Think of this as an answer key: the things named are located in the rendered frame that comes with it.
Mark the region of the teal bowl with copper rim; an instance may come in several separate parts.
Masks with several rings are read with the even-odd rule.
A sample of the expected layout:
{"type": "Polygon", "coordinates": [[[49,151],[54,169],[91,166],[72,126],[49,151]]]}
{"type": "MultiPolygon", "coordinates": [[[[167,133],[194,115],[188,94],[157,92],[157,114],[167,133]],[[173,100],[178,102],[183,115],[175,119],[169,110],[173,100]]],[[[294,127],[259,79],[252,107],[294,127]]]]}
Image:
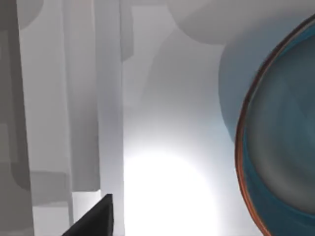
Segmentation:
{"type": "Polygon", "coordinates": [[[263,236],[315,236],[315,13],[255,73],[237,123],[235,169],[263,236]]]}

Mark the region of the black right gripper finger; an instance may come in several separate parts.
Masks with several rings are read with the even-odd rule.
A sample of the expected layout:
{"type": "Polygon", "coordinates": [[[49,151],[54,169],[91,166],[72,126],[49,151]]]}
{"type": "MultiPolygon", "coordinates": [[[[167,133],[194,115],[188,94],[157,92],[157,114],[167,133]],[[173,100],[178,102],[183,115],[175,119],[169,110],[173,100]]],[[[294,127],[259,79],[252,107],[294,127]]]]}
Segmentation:
{"type": "Polygon", "coordinates": [[[113,236],[113,194],[106,194],[61,236],[113,236]]]}

